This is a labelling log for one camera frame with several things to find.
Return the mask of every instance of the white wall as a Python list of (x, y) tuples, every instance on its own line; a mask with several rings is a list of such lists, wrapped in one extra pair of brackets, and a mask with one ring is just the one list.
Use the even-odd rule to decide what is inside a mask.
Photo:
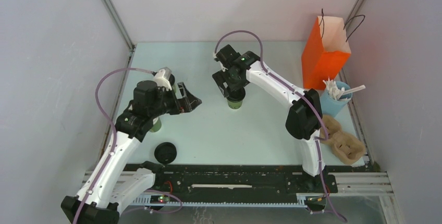
[(367, 0), (345, 68), (406, 223), (440, 223), (441, 0)]
[[(217, 41), (238, 29), (264, 40), (303, 40), (321, 8), (346, 17), (356, 0), (112, 0), (135, 42)], [(230, 40), (250, 40), (245, 34)]]
[[(1, 223), (68, 223), (60, 208), (107, 127), (94, 90), (128, 49), (101, 0), (1, 0)], [(103, 86), (112, 111), (122, 76)]]

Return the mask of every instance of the green paper cup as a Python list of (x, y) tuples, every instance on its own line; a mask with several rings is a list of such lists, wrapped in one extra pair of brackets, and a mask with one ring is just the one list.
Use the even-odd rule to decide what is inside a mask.
[(156, 121), (156, 123), (153, 125), (152, 129), (150, 129), (149, 131), (152, 133), (157, 132), (160, 128), (161, 128), (161, 119), (158, 117), (158, 120)]
[(245, 89), (241, 88), (239, 90), (233, 91), (227, 97), (227, 104), (231, 109), (238, 109), (242, 105), (242, 100), (245, 98)]

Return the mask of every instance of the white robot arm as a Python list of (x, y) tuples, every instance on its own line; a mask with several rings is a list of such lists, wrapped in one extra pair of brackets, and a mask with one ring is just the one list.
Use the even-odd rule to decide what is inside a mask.
[(133, 100), (116, 120), (116, 143), (106, 147), (94, 172), (75, 197), (66, 196), (62, 210), (71, 222), (117, 223), (119, 215), (132, 201), (155, 183), (155, 174), (145, 168), (114, 190), (128, 159), (140, 146), (147, 132), (163, 114), (177, 115), (193, 111), (202, 102), (180, 82), (182, 98), (173, 90), (175, 77), (169, 68), (155, 73), (153, 81), (141, 81), (133, 91)]
[[(293, 137), (299, 140), (299, 151), (303, 159), (302, 168), (310, 176), (317, 176), (325, 167), (325, 164), (322, 163), (322, 168), (319, 170), (319, 158), (315, 146), (315, 138), (319, 136), (320, 124), (310, 108), (296, 94), (298, 92), (307, 97), (321, 114), (317, 92), (315, 90), (306, 91), (291, 84), (267, 68), (265, 63), (263, 65), (267, 71), (264, 71), (260, 58), (250, 51), (240, 55), (230, 45), (227, 45), (220, 49), (214, 58), (221, 63), (222, 69), (212, 77), (224, 97), (228, 98), (236, 91), (243, 90), (248, 83), (254, 83), (287, 108), (286, 128)], [(292, 87), (292, 90), (289, 90), (283, 83)]]

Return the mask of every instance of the metal frame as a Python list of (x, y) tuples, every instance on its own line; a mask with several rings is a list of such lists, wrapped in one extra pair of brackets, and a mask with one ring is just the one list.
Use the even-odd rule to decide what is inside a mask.
[(118, 15), (114, 4), (112, 3), (111, 0), (102, 0), (102, 1), (104, 3), (104, 6), (106, 7), (107, 11), (109, 11), (110, 17), (112, 18), (112, 20), (114, 21), (118, 30), (120, 31), (122, 37), (124, 38), (127, 46), (130, 49), (130, 51), (133, 51), (133, 49), (135, 48), (135, 45), (133, 44), (132, 40), (130, 39), (129, 33), (127, 32), (120, 16)]
[[(115, 6), (113, 5), (111, 0), (102, 0), (106, 9), (109, 11), (109, 14), (113, 21), (115, 22), (117, 28), (119, 29), (122, 37), (124, 38), (126, 44), (128, 45), (130, 49), (130, 56), (129, 56), (129, 62), (128, 65), (130, 65), (131, 58), (134, 53), (135, 45), (133, 41), (131, 40), (129, 33), (127, 32), (121, 18), (119, 17), (117, 10), (115, 9)], [(366, 0), (357, 0), (350, 12), (350, 14), (347, 17), (347, 20), (359, 13), (361, 10), (364, 2)], [(347, 29), (351, 28), (353, 25), (353, 22), (350, 22), (347, 25)], [(120, 86), (120, 93), (117, 96), (117, 103), (116, 107), (114, 109), (114, 113), (116, 112), (119, 104), (119, 98), (120, 94), (123, 91), (125, 82), (126, 82), (127, 74), (125, 74), (125, 77), (121, 83)], [(342, 70), (339, 73), (339, 78), (341, 81), (348, 83), (347, 77), (345, 75), (345, 71)], [(366, 162), (366, 168), (370, 167), (372, 168), (371, 164), (368, 164), (369, 162), (374, 162), (373, 159), (373, 149), (370, 146), (369, 142), (366, 141), (364, 131), (362, 128), (362, 125), (359, 120), (358, 110), (357, 110), (357, 104), (352, 101), (349, 104), (350, 114), (353, 120), (353, 124), (355, 126), (358, 138), (362, 140), (365, 145), (367, 146), (367, 156), (364, 157), (364, 160)], [(91, 171), (87, 171), (84, 175), (83, 183), (85, 183), (88, 179), (88, 177), (91, 175)], [(123, 182), (131, 178), (131, 176), (134, 174), (134, 172), (128, 172), (124, 171), (116, 184), (115, 187), (120, 186)], [(338, 193), (332, 194), (334, 196), (378, 196), (379, 200), (381, 202), (384, 216), (386, 219), (387, 224), (402, 224), (402, 218), (400, 215), (400, 210), (398, 207), (398, 204), (396, 202), (396, 198), (394, 196), (390, 181), (388, 179), (388, 174), (386, 172), (331, 172), (331, 175), (334, 175), (336, 177), (336, 182), (338, 186)], [(299, 203), (302, 203), (303, 197), (308, 196), (308, 194), (303, 195), (297, 195), (301, 201)], [(133, 205), (143, 205), (145, 202), (146, 196), (140, 195), (134, 202)]]
[[(356, 2), (354, 3), (353, 8), (350, 11), (350, 14), (347, 17), (348, 21), (350, 18), (356, 16), (360, 11), (361, 8), (363, 6), (363, 4), (365, 3), (366, 0), (356, 0)], [(346, 29), (350, 29), (353, 25), (353, 21), (350, 21), (347, 26)], [(345, 75), (345, 69), (341, 69), (341, 71), (339, 72), (339, 79), (342, 82), (345, 82), (348, 84), (348, 79)], [(360, 122), (360, 117), (358, 115), (358, 110), (357, 110), (357, 104), (355, 104), (354, 100), (351, 100), (350, 103), (348, 104), (349, 110), (350, 110), (350, 115), (351, 115), (351, 119), (353, 120), (353, 125), (354, 128), (356, 129), (356, 133), (357, 136), (359, 138), (359, 140), (361, 140), (365, 146), (367, 147), (367, 156), (364, 157), (365, 162), (371, 162), (373, 164), (374, 162), (374, 157), (373, 157), (373, 147), (371, 146), (371, 144), (369, 142), (367, 142), (365, 135), (364, 135), (364, 131)]]

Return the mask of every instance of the black cup lid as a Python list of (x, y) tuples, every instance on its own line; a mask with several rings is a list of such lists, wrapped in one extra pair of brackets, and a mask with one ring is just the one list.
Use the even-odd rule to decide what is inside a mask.
[(163, 142), (155, 149), (155, 159), (161, 164), (169, 164), (177, 158), (177, 148), (170, 142)]

